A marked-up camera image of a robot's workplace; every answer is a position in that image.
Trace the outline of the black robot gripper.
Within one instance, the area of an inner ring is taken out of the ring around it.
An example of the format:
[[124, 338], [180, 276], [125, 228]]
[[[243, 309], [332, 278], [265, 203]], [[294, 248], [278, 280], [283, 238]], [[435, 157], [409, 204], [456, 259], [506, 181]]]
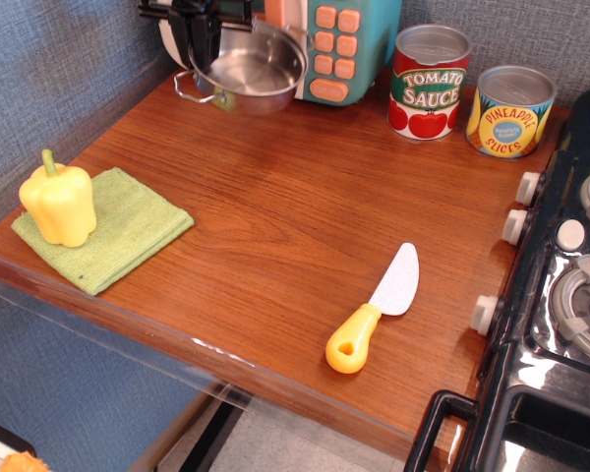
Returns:
[[218, 57], [221, 29], [252, 30], [254, 19], [252, 2], [241, 1], [240, 16], [223, 13], [218, 1], [139, 1], [141, 17], [166, 21], [180, 55], [193, 57], [198, 68], [205, 72]]

